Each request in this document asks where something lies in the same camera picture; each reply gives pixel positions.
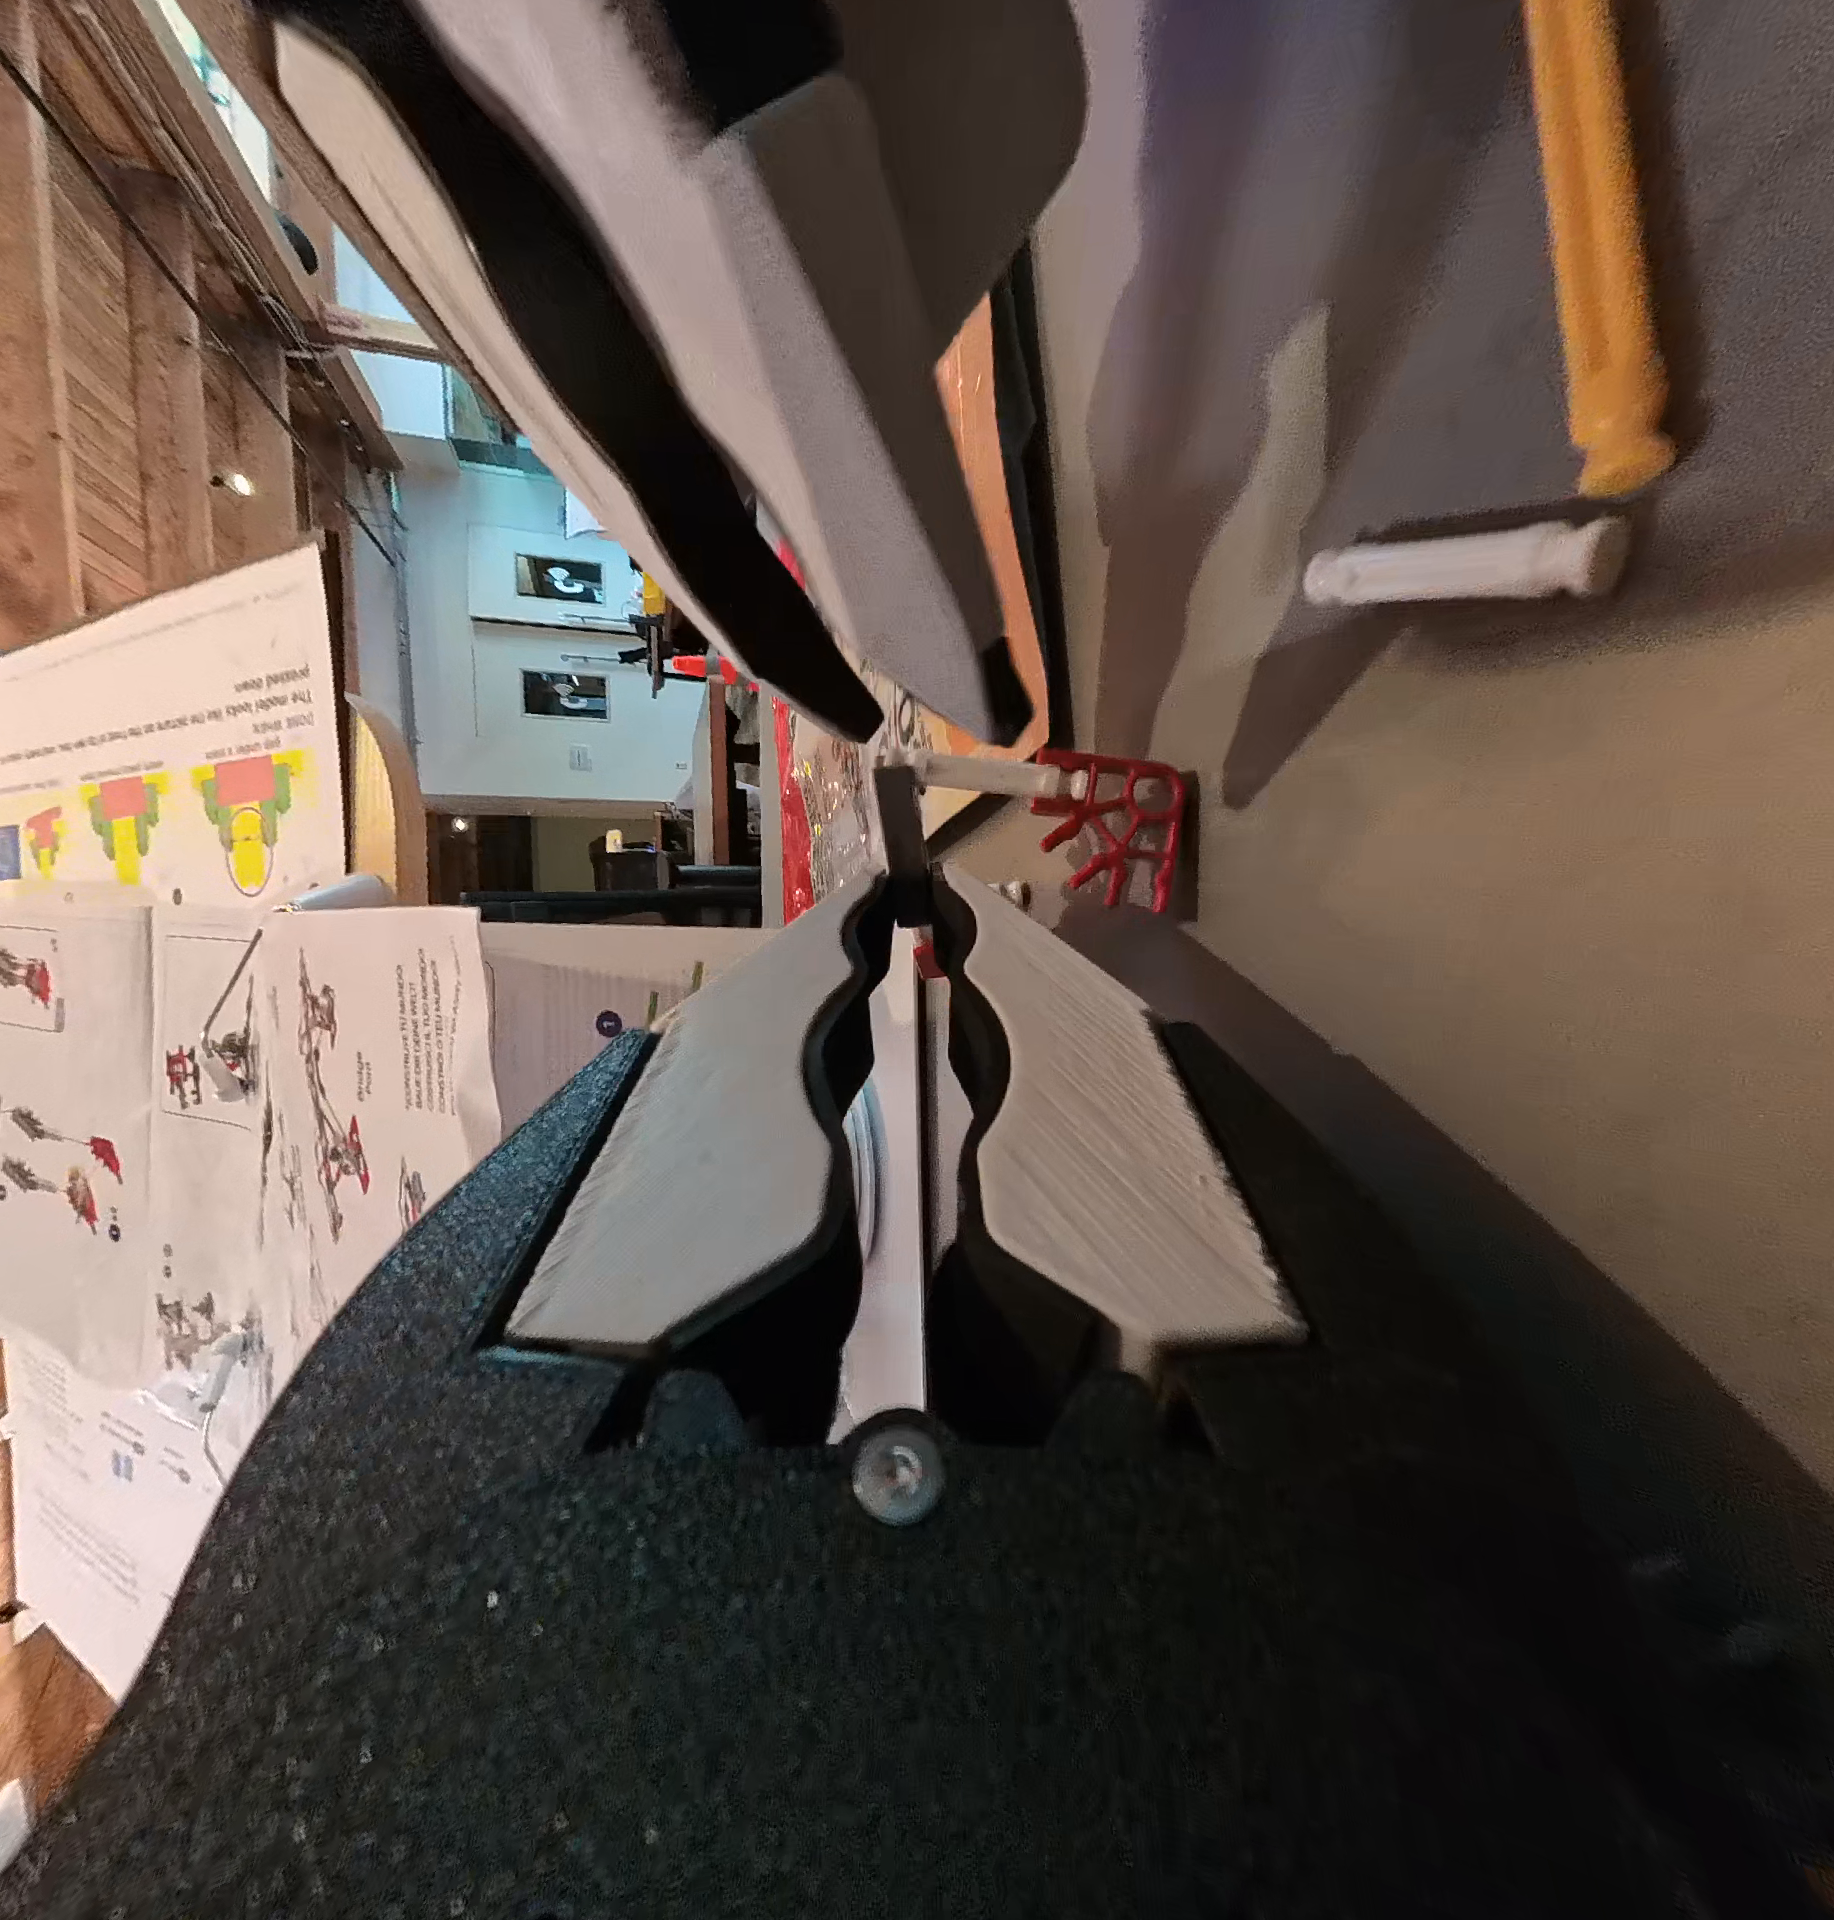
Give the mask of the clear bag of plastic pieces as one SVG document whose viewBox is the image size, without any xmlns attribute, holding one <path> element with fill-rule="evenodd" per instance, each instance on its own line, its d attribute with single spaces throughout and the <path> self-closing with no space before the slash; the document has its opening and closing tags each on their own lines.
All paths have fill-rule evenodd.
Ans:
<svg viewBox="0 0 1834 1920">
<path fill-rule="evenodd" d="M 787 926 L 882 867 L 871 751 L 784 697 L 763 722 L 766 923 Z"/>
</svg>

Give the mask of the short white plastic rod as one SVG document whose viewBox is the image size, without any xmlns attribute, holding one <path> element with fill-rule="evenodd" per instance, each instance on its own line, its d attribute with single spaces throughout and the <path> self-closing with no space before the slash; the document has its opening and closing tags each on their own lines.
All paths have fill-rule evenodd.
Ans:
<svg viewBox="0 0 1834 1920">
<path fill-rule="evenodd" d="M 1619 515 L 1531 519 L 1491 534 L 1350 543 L 1303 563 L 1316 606 L 1398 606 L 1425 601 L 1604 597 L 1625 573 L 1632 526 Z"/>
</svg>

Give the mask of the model overview paper sheet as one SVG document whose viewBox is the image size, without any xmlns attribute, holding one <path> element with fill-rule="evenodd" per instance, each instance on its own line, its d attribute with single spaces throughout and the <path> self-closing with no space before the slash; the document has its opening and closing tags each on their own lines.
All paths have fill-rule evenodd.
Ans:
<svg viewBox="0 0 1834 1920">
<path fill-rule="evenodd" d="M 0 898 L 17 1599 L 106 1694 L 283 1383 L 495 1138 L 466 907 Z"/>
</svg>

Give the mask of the round wooden board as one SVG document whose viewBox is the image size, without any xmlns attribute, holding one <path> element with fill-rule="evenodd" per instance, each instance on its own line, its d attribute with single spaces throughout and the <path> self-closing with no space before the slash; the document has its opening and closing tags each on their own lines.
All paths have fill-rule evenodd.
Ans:
<svg viewBox="0 0 1834 1920">
<path fill-rule="evenodd" d="M 415 753 L 390 712 L 348 693 L 349 873 L 373 877 L 407 907 L 431 904 L 429 804 Z"/>
</svg>

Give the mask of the printed instruction card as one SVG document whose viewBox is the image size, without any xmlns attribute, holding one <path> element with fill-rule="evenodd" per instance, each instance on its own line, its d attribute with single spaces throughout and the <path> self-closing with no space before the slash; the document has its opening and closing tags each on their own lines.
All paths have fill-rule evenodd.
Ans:
<svg viewBox="0 0 1834 1920">
<path fill-rule="evenodd" d="M 0 898 L 275 907 L 344 877 L 316 543 L 0 651 Z"/>
</svg>

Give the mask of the red plastic fan connector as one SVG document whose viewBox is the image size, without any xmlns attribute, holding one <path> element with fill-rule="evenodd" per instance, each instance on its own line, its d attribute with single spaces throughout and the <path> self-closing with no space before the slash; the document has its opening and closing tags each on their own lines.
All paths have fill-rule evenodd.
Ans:
<svg viewBox="0 0 1834 1920">
<path fill-rule="evenodd" d="M 1055 784 L 1031 799 L 1042 853 L 1066 864 L 1063 890 L 1101 907 L 1173 915 L 1193 904 L 1194 776 L 1147 757 L 1042 748 Z"/>
</svg>

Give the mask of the orange toy set box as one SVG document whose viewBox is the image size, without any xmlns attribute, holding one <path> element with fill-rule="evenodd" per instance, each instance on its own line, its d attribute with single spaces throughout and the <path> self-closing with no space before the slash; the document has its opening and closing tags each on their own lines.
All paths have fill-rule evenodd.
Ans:
<svg viewBox="0 0 1834 1920">
<path fill-rule="evenodd" d="M 972 489 L 984 550 L 1003 597 L 1003 636 L 1031 694 L 1031 725 L 1006 748 L 955 722 L 930 722 L 950 753 L 1033 759 L 1071 743 L 1071 666 L 1055 597 L 1055 562 L 1039 547 L 1033 480 L 1045 427 L 1011 283 L 980 299 L 937 365 L 955 455 Z"/>
</svg>

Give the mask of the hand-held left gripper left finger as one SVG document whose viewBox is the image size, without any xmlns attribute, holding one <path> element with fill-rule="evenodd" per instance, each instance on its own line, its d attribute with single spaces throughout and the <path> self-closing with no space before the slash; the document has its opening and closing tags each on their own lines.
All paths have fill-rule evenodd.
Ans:
<svg viewBox="0 0 1834 1920">
<path fill-rule="evenodd" d="M 777 1310 L 787 1356 L 839 1356 L 862 1294 L 845 1118 L 886 966 L 888 877 L 868 873 L 671 1017 L 514 1299 L 514 1347 L 675 1356 Z"/>
</svg>

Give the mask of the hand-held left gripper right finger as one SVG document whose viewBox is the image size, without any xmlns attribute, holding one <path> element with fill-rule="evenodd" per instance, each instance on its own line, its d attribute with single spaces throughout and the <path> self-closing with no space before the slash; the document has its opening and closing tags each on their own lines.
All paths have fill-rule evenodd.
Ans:
<svg viewBox="0 0 1834 1920">
<path fill-rule="evenodd" d="M 1306 1341 L 1146 996 L 955 864 L 932 873 L 932 951 L 972 1245 L 1150 1356 Z"/>
</svg>

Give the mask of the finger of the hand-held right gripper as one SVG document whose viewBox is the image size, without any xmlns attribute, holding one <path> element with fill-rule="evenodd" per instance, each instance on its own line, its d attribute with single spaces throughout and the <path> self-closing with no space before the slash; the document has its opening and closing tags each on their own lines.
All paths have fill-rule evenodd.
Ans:
<svg viewBox="0 0 1834 1920">
<path fill-rule="evenodd" d="M 984 746 L 1031 725 L 937 365 L 1086 131 L 1071 3 L 832 3 L 839 62 L 713 134 L 675 3 L 418 3 L 637 299 L 837 638 Z"/>
<path fill-rule="evenodd" d="M 646 577 L 832 736 L 882 706 L 763 536 L 586 221 L 413 16 L 275 16 L 282 107 L 431 320 Z"/>
</svg>

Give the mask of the white booklet with purple dot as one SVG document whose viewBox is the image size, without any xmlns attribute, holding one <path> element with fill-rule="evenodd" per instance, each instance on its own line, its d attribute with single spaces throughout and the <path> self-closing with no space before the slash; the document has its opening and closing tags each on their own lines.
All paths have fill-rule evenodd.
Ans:
<svg viewBox="0 0 1834 1920">
<path fill-rule="evenodd" d="M 482 923 L 503 1133 L 623 1030 L 651 1027 L 770 939 L 748 926 Z"/>
</svg>

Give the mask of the long yellow plastic rod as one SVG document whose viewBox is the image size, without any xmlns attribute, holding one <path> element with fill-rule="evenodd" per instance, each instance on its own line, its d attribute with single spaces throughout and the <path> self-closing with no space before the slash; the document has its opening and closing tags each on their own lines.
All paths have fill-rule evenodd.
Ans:
<svg viewBox="0 0 1834 1920">
<path fill-rule="evenodd" d="M 1522 17 L 1579 495 L 1635 495 L 1674 443 L 1617 10 L 1522 3 Z"/>
</svg>

